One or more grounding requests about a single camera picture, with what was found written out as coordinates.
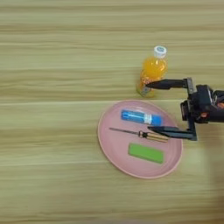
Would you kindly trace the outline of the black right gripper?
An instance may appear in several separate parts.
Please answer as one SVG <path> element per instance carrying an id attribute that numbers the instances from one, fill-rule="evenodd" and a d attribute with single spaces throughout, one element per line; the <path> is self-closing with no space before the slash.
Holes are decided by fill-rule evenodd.
<path id="1" fill-rule="evenodd" d="M 149 126 L 148 129 L 160 135 L 196 141 L 196 123 L 224 123 L 224 91 L 213 91 L 208 85 L 193 86 L 193 80 L 163 79 L 150 82 L 147 88 L 164 89 L 186 88 L 188 97 L 180 104 L 182 119 L 187 121 L 187 131 L 177 127 Z"/>

